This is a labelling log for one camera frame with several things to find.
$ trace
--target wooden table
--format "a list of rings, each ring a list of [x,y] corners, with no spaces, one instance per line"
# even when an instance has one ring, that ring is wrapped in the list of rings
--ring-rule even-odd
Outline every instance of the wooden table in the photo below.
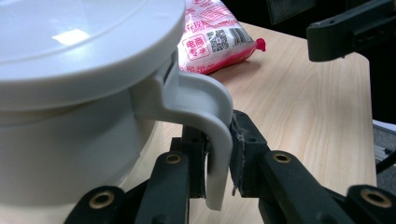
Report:
[[[234,108],[250,116],[271,149],[295,155],[321,185],[344,195],[351,185],[375,186],[368,61],[353,53],[311,63],[306,40],[242,24],[253,39],[265,39],[267,51],[212,75],[230,91]],[[168,149],[181,126],[160,127]],[[229,179],[221,212],[191,200],[190,223],[262,223],[258,200],[233,197],[232,187]]]

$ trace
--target dark background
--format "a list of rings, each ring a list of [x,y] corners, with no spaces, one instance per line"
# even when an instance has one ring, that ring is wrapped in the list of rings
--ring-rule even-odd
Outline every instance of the dark background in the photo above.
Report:
[[[315,21],[322,21],[347,10],[356,0],[318,0],[317,5],[279,24],[270,22],[266,0],[222,0],[239,21],[288,35],[306,38],[305,30]],[[370,61],[373,119],[396,124],[396,38],[360,51]]]

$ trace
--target red and white packaging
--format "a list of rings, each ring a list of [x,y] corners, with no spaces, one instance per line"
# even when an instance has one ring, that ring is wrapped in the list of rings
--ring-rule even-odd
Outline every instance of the red and white packaging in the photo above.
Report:
[[[211,74],[265,51],[262,38],[253,40],[220,0],[185,0],[186,25],[179,44],[180,69]]]

